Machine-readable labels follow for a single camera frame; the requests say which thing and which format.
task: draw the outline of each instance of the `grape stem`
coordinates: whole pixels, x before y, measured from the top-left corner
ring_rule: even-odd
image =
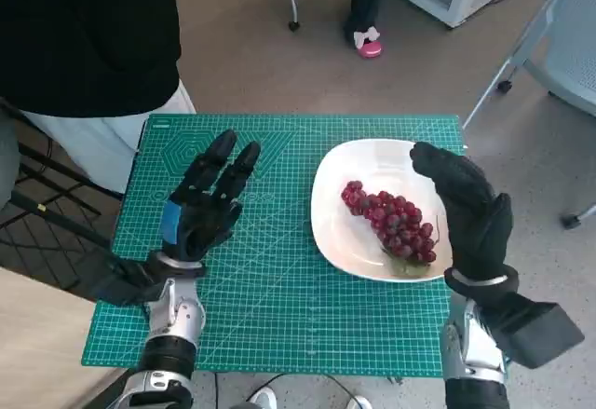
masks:
[[[435,244],[439,244],[440,241],[440,229],[439,229],[439,216],[437,215],[437,241],[435,241]]]

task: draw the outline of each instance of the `wooden surface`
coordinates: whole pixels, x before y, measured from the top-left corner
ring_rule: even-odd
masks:
[[[83,367],[94,304],[0,268],[0,407],[81,407],[121,370]]]

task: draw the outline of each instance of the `grape bunch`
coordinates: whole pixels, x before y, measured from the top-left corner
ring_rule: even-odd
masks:
[[[361,181],[350,181],[342,192],[342,200],[354,216],[363,216],[381,240],[386,252],[418,265],[437,259],[431,223],[422,224],[422,212],[402,196],[386,191],[367,194]]]

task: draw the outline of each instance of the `chair leg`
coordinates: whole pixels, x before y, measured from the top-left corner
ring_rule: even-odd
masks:
[[[298,7],[296,6],[296,0],[291,0],[291,17],[292,20],[288,23],[288,27],[293,32],[300,28],[300,22],[298,21]]]
[[[564,215],[561,218],[562,226],[569,230],[581,225],[582,221],[596,215],[596,202],[581,212],[579,215]]]
[[[491,81],[491,84],[488,85],[488,88],[484,91],[484,93],[482,94],[482,96],[479,98],[479,100],[476,103],[476,106],[474,106],[474,109],[472,110],[472,112],[469,114],[469,116],[467,116],[466,121],[464,122],[464,125],[462,126],[462,128],[464,130],[467,128],[467,125],[469,125],[469,122],[472,121],[472,118],[474,118],[474,116],[480,111],[480,109],[482,108],[482,106],[484,105],[484,103],[486,102],[486,100],[494,92],[494,89],[496,88],[496,84],[500,81],[501,75],[505,72],[505,70],[508,68],[508,66],[509,66],[509,59],[507,59],[503,63],[503,65],[501,66],[501,68],[499,69],[499,71],[493,77],[493,80]]]

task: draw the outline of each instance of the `green cutting mat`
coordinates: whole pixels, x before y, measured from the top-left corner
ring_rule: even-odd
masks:
[[[362,138],[428,141],[462,153],[455,116],[151,116],[115,233],[114,253],[144,260],[160,246],[164,199],[222,130],[263,153],[242,195],[234,237],[206,259],[207,310],[196,368],[341,375],[440,375],[442,280],[383,283],[345,274],[318,252],[310,192],[319,162]],[[133,367],[147,324],[136,307],[99,303],[84,365]]]

